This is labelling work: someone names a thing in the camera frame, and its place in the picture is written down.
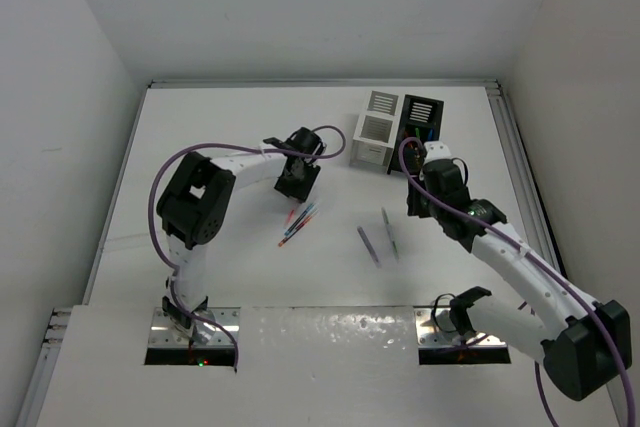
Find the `white green pen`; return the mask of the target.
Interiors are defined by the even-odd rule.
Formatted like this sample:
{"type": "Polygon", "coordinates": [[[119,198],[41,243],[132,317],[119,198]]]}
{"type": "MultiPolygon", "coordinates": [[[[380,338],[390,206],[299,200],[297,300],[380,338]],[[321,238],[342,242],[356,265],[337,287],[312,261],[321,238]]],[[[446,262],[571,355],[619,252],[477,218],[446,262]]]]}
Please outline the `white green pen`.
{"type": "Polygon", "coordinates": [[[392,225],[390,223],[390,219],[389,219],[387,210],[384,207],[381,207],[381,215],[382,215],[384,227],[385,227],[385,230],[386,230],[386,234],[387,234],[388,240],[389,240],[390,245],[391,245],[392,254],[393,254],[394,259],[396,260],[396,262],[399,262],[400,257],[399,257],[399,251],[398,251],[396,238],[395,238],[395,235],[394,235],[393,227],[392,227],[392,225]]]}

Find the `red clear pen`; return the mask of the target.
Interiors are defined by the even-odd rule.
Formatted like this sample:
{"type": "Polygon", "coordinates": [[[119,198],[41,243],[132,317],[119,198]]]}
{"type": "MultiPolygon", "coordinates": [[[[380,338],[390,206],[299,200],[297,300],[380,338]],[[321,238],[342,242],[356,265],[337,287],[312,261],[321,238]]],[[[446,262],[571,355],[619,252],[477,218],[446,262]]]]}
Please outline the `red clear pen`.
{"type": "Polygon", "coordinates": [[[296,214],[296,210],[297,210],[297,208],[295,208],[295,207],[294,207],[294,208],[292,208],[292,209],[290,210],[290,212],[287,214],[287,217],[286,217],[286,219],[285,219],[285,223],[284,223],[284,228],[285,228],[285,229],[287,229],[287,228],[289,227],[290,223],[292,222],[293,217],[294,217],[294,215],[296,214]]]}

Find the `blue clear pen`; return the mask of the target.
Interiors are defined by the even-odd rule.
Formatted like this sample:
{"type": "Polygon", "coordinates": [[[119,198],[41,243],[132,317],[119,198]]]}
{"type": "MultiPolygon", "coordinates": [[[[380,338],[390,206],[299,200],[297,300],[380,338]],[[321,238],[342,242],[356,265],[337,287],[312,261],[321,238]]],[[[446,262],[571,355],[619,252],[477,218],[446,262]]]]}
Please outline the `blue clear pen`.
{"type": "Polygon", "coordinates": [[[310,214],[314,207],[316,207],[316,202],[309,203],[302,213],[296,218],[296,220],[285,230],[284,236],[289,236],[295,228],[310,214]]]}

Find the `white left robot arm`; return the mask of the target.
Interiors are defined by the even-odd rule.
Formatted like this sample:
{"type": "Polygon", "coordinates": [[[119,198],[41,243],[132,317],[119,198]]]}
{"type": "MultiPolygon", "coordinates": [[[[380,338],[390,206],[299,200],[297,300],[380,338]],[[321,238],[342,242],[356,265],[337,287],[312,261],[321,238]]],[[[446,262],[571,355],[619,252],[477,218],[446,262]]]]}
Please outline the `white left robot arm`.
{"type": "Polygon", "coordinates": [[[182,332],[197,340],[209,324],[219,328],[204,314],[208,296],[203,280],[206,274],[207,245],[220,232],[234,192],[266,180],[289,199],[308,199],[321,167],[326,144],[317,130],[299,128],[281,141],[271,137],[256,147],[215,144],[211,148],[229,150],[226,156],[210,158],[201,153],[204,144],[178,153],[168,164],[178,166],[161,195],[157,195],[163,166],[152,183],[148,222],[161,221],[169,252],[164,253],[157,239],[152,240],[159,257],[171,269],[162,299],[162,310],[182,332]]]}

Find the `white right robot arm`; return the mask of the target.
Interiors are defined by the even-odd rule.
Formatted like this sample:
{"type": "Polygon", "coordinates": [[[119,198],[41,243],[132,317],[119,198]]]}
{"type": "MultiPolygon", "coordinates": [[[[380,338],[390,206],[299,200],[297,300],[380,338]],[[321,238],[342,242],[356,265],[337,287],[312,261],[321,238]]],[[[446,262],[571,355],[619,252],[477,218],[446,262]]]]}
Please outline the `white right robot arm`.
{"type": "Polygon", "coordinates": [[[409,180],[408,213],[433,218],[444,234],[493,268],[532,309],[512,311],[484,287],[455,295],[439,322],[459,339],[494,335],[540,363],[552,383],[580,401],[632,364],[630,318],[557,276],[486,199],[470,196],[449,154],[425,156],[409,180]]]}

